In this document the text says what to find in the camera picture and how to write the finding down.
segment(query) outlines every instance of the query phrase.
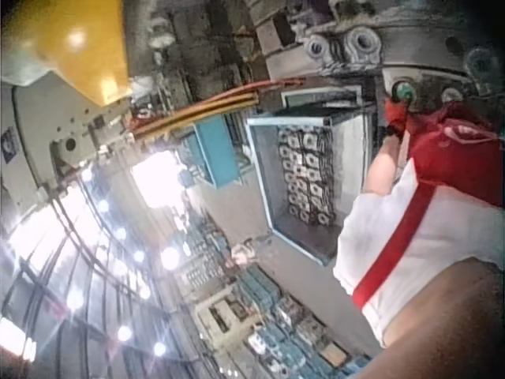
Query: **factory floor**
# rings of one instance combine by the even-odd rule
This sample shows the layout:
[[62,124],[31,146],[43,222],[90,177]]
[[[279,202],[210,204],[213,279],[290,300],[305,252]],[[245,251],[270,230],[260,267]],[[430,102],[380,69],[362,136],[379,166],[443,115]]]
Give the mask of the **factory floor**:
[[[189,191],[194,206],[205,209],[231,245],[267,233],[267,220],[255,171],[221,189],[200,184]],[[381,348],[365,318],[332,275],[334,263],[318,265],[284,241],[274,238],[258,253],[261,268],[308,307],[349,353],[376,356]]]

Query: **blue machine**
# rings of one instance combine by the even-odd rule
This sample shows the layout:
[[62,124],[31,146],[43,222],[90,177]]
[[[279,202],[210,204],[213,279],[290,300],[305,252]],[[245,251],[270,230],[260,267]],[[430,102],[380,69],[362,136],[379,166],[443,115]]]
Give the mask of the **blue machine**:
[[195,134],[187,136],[185,143],[202,176],[215,188],[239,178],[234,146],[221,115],[199,121],[195,125]]

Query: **machinery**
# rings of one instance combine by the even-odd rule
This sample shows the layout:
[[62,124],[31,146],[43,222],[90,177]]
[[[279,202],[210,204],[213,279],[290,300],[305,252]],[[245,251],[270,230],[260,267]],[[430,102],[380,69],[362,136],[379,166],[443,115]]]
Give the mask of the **machinery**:
[[129,139],[132,91],[119,0],[11,10],[2,13],[2,186],[23,217]]
[[451,2],[289,0],[249,11],[271,78],[307,78],[282,94],[284,110],[248,120],[267,220],[321,265],[338,253],[380,146],[386,96],[429,113],[503,91],[500,56]]

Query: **person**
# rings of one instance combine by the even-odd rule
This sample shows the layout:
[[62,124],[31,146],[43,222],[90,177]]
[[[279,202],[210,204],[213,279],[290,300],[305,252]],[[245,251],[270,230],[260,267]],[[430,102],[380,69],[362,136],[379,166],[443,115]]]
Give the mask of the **person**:
[[503,143],[464,103],[386,116],[333,269],[385,347],[356,378],[505,377]]
[[271,244],[271,232],[255,238],[247,238],[243,243],[238,243],[231,248],[230,259],[226,261],[227,268],[245,267],[258,262],[257,253]]

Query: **red glove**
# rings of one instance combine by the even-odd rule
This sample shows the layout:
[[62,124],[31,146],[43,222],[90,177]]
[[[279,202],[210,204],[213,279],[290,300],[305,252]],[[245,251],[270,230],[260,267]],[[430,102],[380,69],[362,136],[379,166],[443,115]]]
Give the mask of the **red glove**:
[[391,99],[386,98],[387,124],[401,135],[405,133],[407,125],[408,107],[405,102],[393,103]]

